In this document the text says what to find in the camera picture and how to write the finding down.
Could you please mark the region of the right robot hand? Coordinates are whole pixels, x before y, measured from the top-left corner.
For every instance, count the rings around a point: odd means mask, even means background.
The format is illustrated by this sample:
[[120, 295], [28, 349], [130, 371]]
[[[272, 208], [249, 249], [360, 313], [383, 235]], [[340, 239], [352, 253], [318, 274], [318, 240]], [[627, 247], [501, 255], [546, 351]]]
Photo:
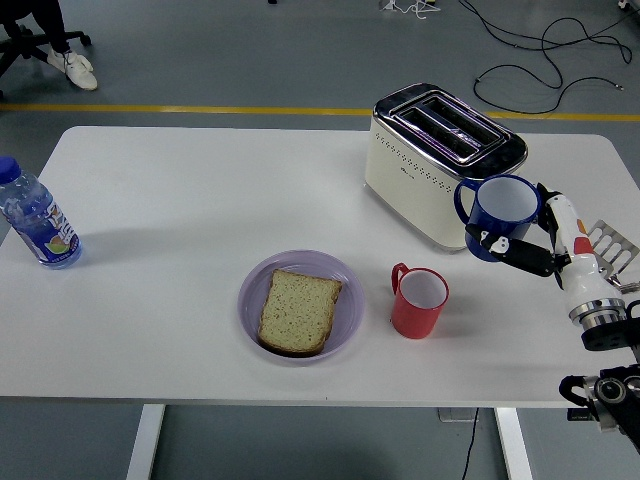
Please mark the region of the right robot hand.
[[473, 255], [555, 277], [573, 322], [626, 316], [622, 294], [600, 272], [584, 225], [564, 194], [515, 175], [497, 175], [460, 182], [454, 207]]

